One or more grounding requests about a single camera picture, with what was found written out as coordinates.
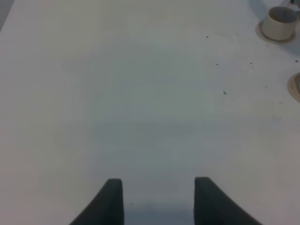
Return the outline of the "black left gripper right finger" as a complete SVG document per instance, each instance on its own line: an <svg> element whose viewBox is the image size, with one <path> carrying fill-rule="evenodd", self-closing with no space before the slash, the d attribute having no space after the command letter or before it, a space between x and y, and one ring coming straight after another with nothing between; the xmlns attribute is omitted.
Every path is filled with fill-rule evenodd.
<svg viewBox="0 0 300 225"><path fill-rule="evenodd" d="M260 224L208 177L195 178L194 223L196 225Z"/></svg>

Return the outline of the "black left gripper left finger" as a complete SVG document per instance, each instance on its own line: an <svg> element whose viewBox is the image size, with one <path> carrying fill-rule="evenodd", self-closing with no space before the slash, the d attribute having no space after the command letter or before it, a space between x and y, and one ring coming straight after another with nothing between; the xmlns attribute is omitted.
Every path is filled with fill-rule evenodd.
<svg viewBox="0 0 300 225"><path fill-rule="evenodd" d="M121 179L108 179L94 199L71 222L72 225L122 225L123 186Z"/></svg>

